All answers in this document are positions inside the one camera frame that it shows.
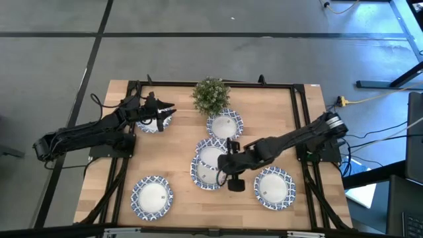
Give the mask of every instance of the yellow cable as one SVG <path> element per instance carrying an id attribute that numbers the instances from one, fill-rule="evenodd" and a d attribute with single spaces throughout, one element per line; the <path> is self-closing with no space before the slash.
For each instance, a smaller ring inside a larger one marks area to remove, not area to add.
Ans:
<path id="1" fill-rule="evenodd" d="M 405 88 L 400 89 L 400 90 L 397 90 L 397 91 L 384 93 L 384 94 L 382 94 L 382 95 L 378 95 L 378 96 L 371 97 L 371 98 L 368 98 L 368 99 L 363 99 L 363 100 L 358 100 L 358 101 L 348 101 L 348 100 L 345 100 L 345 104 L 358 104 L 358 103 L 366 102 L 366 101 L 369 101 L 369 100 L 378 99 L 379 97 L 384 97 L 384 96 L 387 96 L 387 95 L 390 95 L 390 94 L 393 94 L 393 93 L 401 92 L 401 91 L 404 91 L 404 90 L 410 89 L 410 88 L 412 88 L 412 87 L 415 87 L 415 86 L 417 86 L 417 85 L 421 85 L 421 84 L 423 84 L 423 81 L 421 81 L 421 82 L 419 82 L 419 83 L 415 83 L 415 84 L 413 84 L 413 85 L 411 85 L 411 86 L 409 86 L 409 87 L 405 87 Z"/>
<path id="2" fill-rule="evenodd" d="M 355 5 L 357 5 L 357 3 L 359 2 L 360 0 L 357 0 L 355 3 L 353 3 L 350 7 L 348 7 L 347 9 L 345 9 L 345 10 L 343 10 L 343 11 L 340 11 L 340 12 L 337 12 L 337 11 L 335 11 L 334 9 L 332 9 L 332 7 L 330 7 L 330 5 L 328 4 L 326 7 L 331 11 L 331 12 L 333 12 L 334 14 L 342 14 L 342 13 L 345 13 L 346 11 L 348 11 L 348 10 L 350 10 L 353 6 L 355 6 Z"/>

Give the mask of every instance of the black desk leg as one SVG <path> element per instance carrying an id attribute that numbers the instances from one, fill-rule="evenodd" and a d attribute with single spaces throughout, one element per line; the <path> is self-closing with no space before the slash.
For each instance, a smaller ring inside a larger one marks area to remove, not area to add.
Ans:
<path id="1" fill-rule="evenodd" d="M 411 79 L 414 79 L 417 75 L 423 73 L 423 61 L 418 65 L 414 66 L 412 69 L 408 70 L 406 73 L 401 75 L 398 79 L 395 79 L 393 82 L 386 81 L 357 81 L 357 88 L 363 89 L 403 89 L 409 87 L 412 83 L 408 83 Z M 410 90 L 423 90 L 423 85 L 413 87 Z"/>
<path id="2" fill-rule="evenodd" d="M 0 145 L 0 155 L 12 155 L 15 157 L 24 157 L 25 153 L 20 152 L 16 149 L 12 149 L 10 147 Z"/>
<path id="3" fill-rule="evenodd" d="M 391 175 L 397 175 L 398 177 L 405 178 L 404 172 L 405 160 L 342 178 L 342 182 L 344 183 L 344 189 L 351 189 L 389 180 Z"/>

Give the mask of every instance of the desk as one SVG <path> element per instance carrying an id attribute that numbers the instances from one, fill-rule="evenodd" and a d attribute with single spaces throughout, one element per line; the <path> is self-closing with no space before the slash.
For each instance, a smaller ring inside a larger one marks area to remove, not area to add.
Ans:
<path id="1" fill-rule="evenodd" d="M 125 97 L 128 81 L 112 80 L 109 84 L 105 104 L 118 104 Z M 311 120 L 325 111 L 319 85 L 304 85 Z M 171 125 L 159 134 L 146 134 L 135 129 L 137 140 L 134 156 L 130 159 L 118 225 L 148 227 L 209 227 L 228 229 L 310 229 L 309 213 L 301 164 L 294 148 L 284 151 L 270 166 L 285 169 L 297 185 L 295 202 L 282 212 L 262 206 L 256 199 L 252 182 L 260 172 L 246 171 L 244 192 L 230 192 L 226 187 L 216 191 L 198 188 L 191 180 L 190 162 L 195 156 L 196 144 L 209 135 L 206 117 L 201 116 L 192 104 L 192 87 L 142 88 L 145 97 L 154 91 L 156 98 L 175 103 L 178 110 L 173 114 Z M 280 136 L 295 129 L 290 92 L 287 89 L 232 88 L 231 106 L 244 120 L 244 132 L 237 141 L 245 145 L 268 136 Z M 299 94 L 297 103 L 301 106 Z M 113 109 L 104 108 L 103 114 Z M 301 123 L 304 117 L 300 111 Z M 85 218 L 104 194 L 110 168 L 110 159 L 99 159 L 87 170 L 75 213 L 75 221 Z M 321 178 L 325 197 L 343 222 L 352 226 L 348 205 L 339 171 L 330 163 L 321 163 Z M 174 202 L 169 212 L 158 221 L 143 221 L 130 208 L 130 196 L 134 184 L 147 175 L 165 177 L 174 192 Z M 112 197 L 106 221 L 110 221 L 114 205 Z M 317 221 L 321 226 L 321 213 L 314 199 Z"/>

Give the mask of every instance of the green plant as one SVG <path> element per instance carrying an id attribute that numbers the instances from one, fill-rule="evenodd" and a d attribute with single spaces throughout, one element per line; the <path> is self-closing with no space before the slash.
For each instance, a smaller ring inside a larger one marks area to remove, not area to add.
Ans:
<path id="1" fill-rule="evenodd" d="M 194 107 L 201 114 L 213 116 L 229 106 L 230 87 L 226 87 L 222 79 L 206 77 L 194 87 L 191 97 Z"/>

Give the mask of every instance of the concrete floor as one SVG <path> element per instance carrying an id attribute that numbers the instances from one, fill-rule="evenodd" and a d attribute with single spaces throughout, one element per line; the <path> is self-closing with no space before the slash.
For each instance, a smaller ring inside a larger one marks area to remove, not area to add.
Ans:
<path id="1" fill-rule="evenodd" d="M 395 2 L 421 46 L 421 31 L 404 0 Z M 349 4 L 331 6 L 344 9 Z M 105 6 L 106 0 L 3 0 L 0 31 L 96 32 Z M 322 10 L 318 0 L 120 0 L 113 4 L 106 32 L 394 33 L 401 28 L 387 3 L 360 3 L 344 15 L 334 15 Z M 93 42 L 0 38 L 0 143 L 26 152 L 24 159 L 0 159 L 0 230 L 31 225 L 48 177 L 31 145 L 46 132 L 65 126 Z M 109 80 L 145 80 L 147 73 L 158 81 L 199 81 L 211 75 L 250 82 L 264 74 L 267 82 L 321 84 L 325 102 L 332 104 L 338 95 L 360 100 L 385 93 L 357 89 L 354 82 L 391 81 L 417 63 L 406 40 L 104 38 L 87 95 L 96 93 L 103 99 Z M 98 106 L 87 95 L 78 124 L 98 117 Z M 407 100 L 408 92 L 396 93 L 342 108 L 339 114 L 351 134 L 363 135 L 406 121 Z M 386 135 L 389 132 L 368 140 Z M 405 139 L 378 143 L 357 155 L 384 165 L 400 161 Z M 68 153 L 65 165 L 85 164 L 87 156 L 88 150 Z M 82 169 L 62 172 L 47 226 L 71 224 L 81 184 Z"/>

